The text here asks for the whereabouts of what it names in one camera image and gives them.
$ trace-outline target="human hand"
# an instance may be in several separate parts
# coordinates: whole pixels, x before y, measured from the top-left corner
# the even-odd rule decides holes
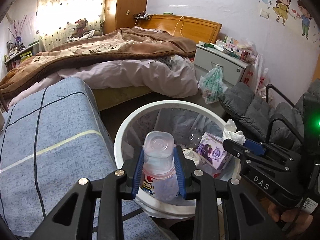
[[[274,222],[278,222],[279,220],[282,220],[284,222],[291,223],[294,220],[297,212],[298,212],[298,208],[294,208],[294,209],[283,212],[282,215],[280,216],[277,206],[272,202],[270,202],[270,205],[268,208],[268,214],[271,216]],[[313,220],[313,216],[301,210],[300,215],[298,216],[295,222],[296,223],[295,227],[289,232],[287,237],[288,238],[294,237],[306,231],[307,228],[310,226],[312,220]]]

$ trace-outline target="tissue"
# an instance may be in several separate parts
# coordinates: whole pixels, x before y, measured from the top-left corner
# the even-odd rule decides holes
[[[245,142],[245,137],[243,135],[243,132],[242,131],[236,132],[236,130],[237,130],[237,126],[236,126],[235,122],[232,121],[231,119],[229,119],[228,122],[224,126],[224,130],[222,133],[222,139],[223,140],[231,139],[231,140],[243,145]]]
[[[186,159],[192,160],[196,166],[201,162],[200,156],[193,151],[193,148],[183,150],[183,154]]]

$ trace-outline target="white trash can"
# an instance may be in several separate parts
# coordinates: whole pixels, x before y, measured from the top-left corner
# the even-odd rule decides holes
[[[125,160],[133,157],[134,149],[140,149],[146,135],[153,131],[164,131],[172,134],[177,145],[189,142],[194,128],[203,134],[208,132],[222,137],[225,122],[212,111],[185,101],[165,100],[140,107],[131,113],[121,124],[115,140],[115,161],[120,169]],[[228,181],[240,178],[240,161],[233,157],[219,176]],[[183,200],[176,197],[170,203],[163,203],[141,188],[135,201],[150,216],[167,219],[192,217],[196,211],[195,200]]]

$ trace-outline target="light switch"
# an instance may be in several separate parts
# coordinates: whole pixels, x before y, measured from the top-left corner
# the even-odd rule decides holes
[[[268,19],[269,18],[269,13],[261,9],[260,10],[260,16]]]

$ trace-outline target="metal screw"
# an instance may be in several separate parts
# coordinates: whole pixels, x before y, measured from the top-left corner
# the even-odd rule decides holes
[[[196,176],[202,176],[202,175],[203,175],[203,171],[201,171],[201,170],[195,170],[195,171],[193,172],[193,174],[196,175]]]
[[[116,170],[115,175],[120,177],[120,176],[124,175],[124,171],[123,170]]]
[[[81,179],[78,180],[78,183],[80,185],[85,185],[85,184],[88,183],[88,179],[87,178],[81,178]]]
[[[230,180],[230,182],[231,182],[232,185],[238,185],[240,183],[239,179],[237,179],[237,178],[232,178]]]

